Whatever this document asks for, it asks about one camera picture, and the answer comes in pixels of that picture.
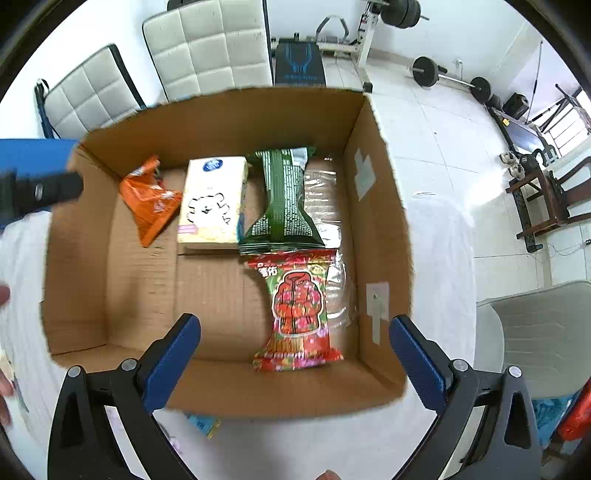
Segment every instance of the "orange snack bag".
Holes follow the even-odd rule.
[[[152,155],[119,184],[124,202],[134,213],[139,242],[148,247],[181,205],[182,192],[166,190],[157,179],[160,160]]]

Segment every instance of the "green snack bag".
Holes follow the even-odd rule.
[[[304,169],[313,148],[266,150],[247,155],[262,163],[267,211],[238,243],[241,255],[324,248],[314,222],[304,211]]]

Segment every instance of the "finger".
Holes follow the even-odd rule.
[[[8,411],[6,400],[3,397],[0,397],[0,423],[5,427],[11,424],[10,412]]]
[[[4,305],[10,298],[10,288],[8,285],[0,284],[0,305]]]
[[[340,480],[340,477],[332,470],[327,470],[320,475],[316,480]]]
[[[14,387],[0,370],[0,396],[11,397],[14,394]]]

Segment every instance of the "white table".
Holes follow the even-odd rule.
[[[474,359],[476,289],[470,220],[437,196],[413,196],[406,205],[414,261],[412,320],[447,355]],[[0,239],[0,279],[12,289],[0,311],[0,342],[15,364],[30,413],[9,399],[14,427],[8,434],[17,455],[37,478],[46,478],[46,451],[53,408],[65,370],[51,362],[43,336],[43,298],[49,213],[7,227]],[[435,418],[413,387],[398,401],[358,414],[294,421],[222,420],[206,439],[182,413],[155,417],[174,436],[181,457],[202,480],[314,480],[327,468],[343,480],[392,478]],[[131,471],[146,478],[118,422],[115,436]]]

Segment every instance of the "wooden chair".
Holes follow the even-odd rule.
[[[591,179],[587,179],[583,183],[568,190],[562,188],[562,184],[565,181],[572,178],[581,168],[589,164],[591,164],[591,157],[582,160],[577,166],[570,170],[570,172],[559,179],[554,178],[554,174],[551,171],[536,168],[527,174],[523,180],[518,180],[509,184],[509,188],[506,189],[507,193],[519,192],[521,187],[529,184],[535,188],[537,192],[530,195],[527,198],[527,201],[531,202],[532,200],[543,196],[546,208],[548,209],[548,220],[531,226],[527,209],[525,210],[527,221],[524,222],[524,220],[526,220],[526,218],[524,218],[524,212],[518,205],[517,211],[519,212],[519,218],[521,219],[521,225],[524,230],[517,234],[517,238],[525,238],[530,235],[542,235],[543,233],[551,232],[564,225],[570,225],[571,223],[591,219],[591,212],[570,216],[568,209],[569,206],[576,203],[591,200]],[[540,182],[539,187],[532,183],[532,181],[536,179]]]

